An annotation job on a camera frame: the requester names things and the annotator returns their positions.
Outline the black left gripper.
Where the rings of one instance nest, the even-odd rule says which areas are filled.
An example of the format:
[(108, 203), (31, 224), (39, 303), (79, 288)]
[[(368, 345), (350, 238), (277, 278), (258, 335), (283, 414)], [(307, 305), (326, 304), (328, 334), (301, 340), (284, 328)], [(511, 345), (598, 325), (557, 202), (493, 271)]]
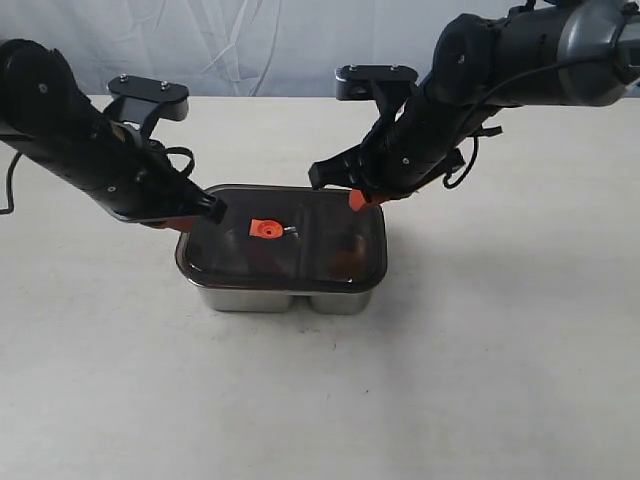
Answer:
[(21, 133), (19, 152), (123, 222), (190, 232), (198, 218), (220, 224), (227, 204), (176, 169), (169, 153), (97, 110)]

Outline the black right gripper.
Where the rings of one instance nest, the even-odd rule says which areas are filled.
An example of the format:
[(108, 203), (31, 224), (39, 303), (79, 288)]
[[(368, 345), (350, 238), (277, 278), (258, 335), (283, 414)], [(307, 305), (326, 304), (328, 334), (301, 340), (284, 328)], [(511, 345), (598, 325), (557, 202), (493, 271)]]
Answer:
[(491, 104), (475, 107), (476, 94), (452, 103), (434, 80), (423, 80), (401, 104), (402, 112), (379, 119), (361, 144), (314, 162), (308, 171), (311, 187), (350, 188), (349, 207), (362, 211), (407, 198), (455, 173), (464, 164), (459, 144), (483, 136), (483, 123), (500, 112)]

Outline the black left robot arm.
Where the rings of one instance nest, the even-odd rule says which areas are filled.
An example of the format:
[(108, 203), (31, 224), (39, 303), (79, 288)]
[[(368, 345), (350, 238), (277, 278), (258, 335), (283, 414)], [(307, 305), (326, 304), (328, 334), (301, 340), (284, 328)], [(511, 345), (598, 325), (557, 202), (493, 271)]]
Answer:
[(193, 152), (151, 136), (159, 121), (186, 118), (188, 88), (120, 75), (108, 90), (98, 109), (58, 50), (4, 40), (1, 141), (121, 222), (182, 232), (198, 218), (220, 223), (227, 206), (191, 180)]

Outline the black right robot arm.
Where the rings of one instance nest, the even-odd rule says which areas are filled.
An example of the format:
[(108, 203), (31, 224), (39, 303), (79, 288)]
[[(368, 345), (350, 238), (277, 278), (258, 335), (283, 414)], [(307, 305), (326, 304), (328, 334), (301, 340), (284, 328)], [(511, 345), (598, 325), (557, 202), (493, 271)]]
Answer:
[(488, 120), (526, 106), (606, 107), (639, 81), (635, 1), (529, 1), (488, 19), (463, 13), (436, 43), (430, 71), (355, 65), (335, 72), (336, 98), (379, 115), (356, 145), (313, 163), (314, 189), (347, 188), (351, 205), (400, 200), (441, 181), (457, 188), (476, 163), (460, 149), (501, 133)]

